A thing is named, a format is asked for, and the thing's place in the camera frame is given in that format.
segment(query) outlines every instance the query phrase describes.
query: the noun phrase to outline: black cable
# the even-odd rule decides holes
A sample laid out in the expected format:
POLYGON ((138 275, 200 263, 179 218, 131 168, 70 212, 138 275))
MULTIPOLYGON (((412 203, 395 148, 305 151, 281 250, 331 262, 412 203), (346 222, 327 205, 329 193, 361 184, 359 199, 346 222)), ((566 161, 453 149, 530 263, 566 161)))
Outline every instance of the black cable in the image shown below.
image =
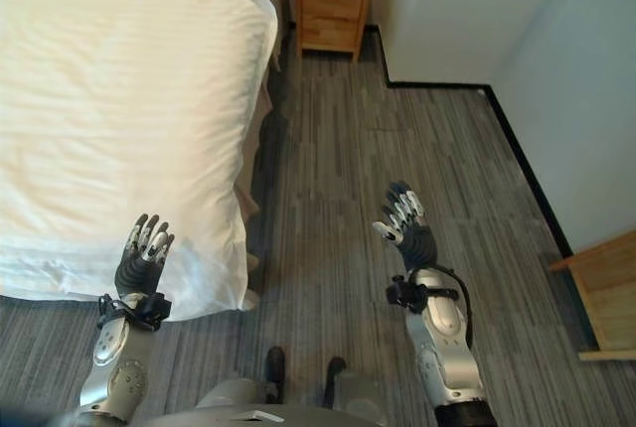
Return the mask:
POLYGON ((468 349, 472 349, 473 347, 473 310, 470 307, 470 295, 468 295, 468 288, 466 288, 466 284, 463 280, 455 274, 455 271, 451 268, 446 268, 445 266, 439 265, 437 263, 431 263, 426 268, 433 268, 445 275, 450 276, 453 280, 455 280, 459 287, 461 288, 461 293, 464 296, 464 300, 466 302, 466 344, 468 345, 468 349))

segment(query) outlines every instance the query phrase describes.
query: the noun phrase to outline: nightstand drawer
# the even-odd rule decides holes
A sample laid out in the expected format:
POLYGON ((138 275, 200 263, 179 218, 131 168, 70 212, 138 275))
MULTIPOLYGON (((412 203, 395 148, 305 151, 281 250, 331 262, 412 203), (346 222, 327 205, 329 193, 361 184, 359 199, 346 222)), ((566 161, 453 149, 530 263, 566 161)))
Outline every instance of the nightstand drawer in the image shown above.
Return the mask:
POLYGON ((303 46, 348 49, 356 46, 357 33, 358 22, 311 15, 302 18, 303 46))
POLYGON ((302 13, 357 21, 361 4, 362 0, 302 0, 302 13))

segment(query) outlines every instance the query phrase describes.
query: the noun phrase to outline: gray carpet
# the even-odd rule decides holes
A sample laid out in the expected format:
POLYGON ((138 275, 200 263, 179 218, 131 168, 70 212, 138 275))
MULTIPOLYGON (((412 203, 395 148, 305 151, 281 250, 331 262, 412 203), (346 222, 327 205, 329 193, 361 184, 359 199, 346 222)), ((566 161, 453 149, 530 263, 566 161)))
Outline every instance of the gray carpet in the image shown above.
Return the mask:
MULTIPOLYGON (((261 377, 272 345, 288 356, 287 401, 316 404, 333 355, 378 382, 395 426, 435 425, 403 312, 384 299, 401 270, 371 231, 388 181, 409 181, 475 311, 474 352, 501 426, 636 425, 632 362, 581 363, 584 337, 557 248, 487 100, 475 90, 387 89, 377 37, 360 62, 293 45, 273 74, 250 224, 262 303, 166 324, 139 417, 187 409, 221 379, 261 377)), ((0 401, 77 405, 95 307, 0 299, 0 401)))

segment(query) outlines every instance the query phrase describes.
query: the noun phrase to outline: wooden nightstand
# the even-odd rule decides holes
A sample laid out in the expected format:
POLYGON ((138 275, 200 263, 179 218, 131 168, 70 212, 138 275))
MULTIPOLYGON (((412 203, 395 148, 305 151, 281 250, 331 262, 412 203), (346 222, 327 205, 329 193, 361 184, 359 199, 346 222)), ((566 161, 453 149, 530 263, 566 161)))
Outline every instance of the wooden nightstand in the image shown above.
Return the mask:
POLYGON ((296 51, 351 52, 358 60, 369 0, 296 0, 296 51))

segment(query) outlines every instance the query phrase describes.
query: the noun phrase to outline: robot finger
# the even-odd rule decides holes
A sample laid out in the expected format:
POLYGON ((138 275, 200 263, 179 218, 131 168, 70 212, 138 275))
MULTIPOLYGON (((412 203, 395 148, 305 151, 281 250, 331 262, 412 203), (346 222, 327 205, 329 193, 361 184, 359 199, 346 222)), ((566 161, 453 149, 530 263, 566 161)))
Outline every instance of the robot finger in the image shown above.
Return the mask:
POLYGON ((144 251, 146 246, 148 245, 148 241, 150 240, 150 235, 152 234, 152 229, 155 227, 157 222, 159 221, 159 215, 153 215, 141 229, 141 235, 139 235, 139 249, 144 251))
POLYGON ((417 216, 424 216, 424 207, 422 206, 417 194, 414 191, 407 191, 406 197, 413 207, 413 210, 417 216))
POLYGON ((124 247, 124 256, 130 253, 135 253, 137 251, 137 241, 139 240, 139 232, 141 231, 141 227, 148 219, 148 214, 143 213, 135 222, 132 230, 130 230, 130 234, 128 235, 128 239, 126 240, 126 245, 124 247))
POLYGON ((391 209, 389 209, 387 206, 382 206, 382 212, 385 213, 385 215, 387 216, 387 218, 391 222, 391 225, 393 226, 393 228, 395 228, 397 231, 400 231, 399 221, 396 218, 396 216, 394 215, 393 211, 391 209))
POLYGON ((387 199, 389 200, 391 205, 395 208, 395 213, 396 213, 397 219, 400 222, 400 226, 402 224, 408 223, 409 217, 407 215, 409 211, 407 211, 405 207, 402 205, 399 197, 396 196, 396 194, 394 194, 392 191, 387 191, 387 199))
POLYGON ((391 182, 389 188, 398 196, 400 194, 406 194, 406 191, 409 190, 408 184, 403 181, 391 182))
POLYGON ((152 237, 152 241, 148 243, 148 246, 141 255, 141 258, 145 261, 155 261, 164 247, 168 244, 169 236, 166 233, 168 223, 163 222, 157 230, 157 233, 152 237))
POLYGON ((399 245, 403 240, 403 236, 399 231, 394 230, 390 226, 382 223, 381 221, 374 221, 373 228, 383 238, 386 238, 388 241, 390 241, 394 245, 399 245))
POLYGON ((168 256, 170 245, 172 245, 172 242, 174 239, 175 239, 174 233, 170 233, 170 235, 168 235, 168 241, 166 241, 163 247, 161 247, 161 250, 159 251, 159 254, 157 255, 157 263, 159 263, 159 265, 163 266, 163 264, 166 262, 166 257, 168 256))

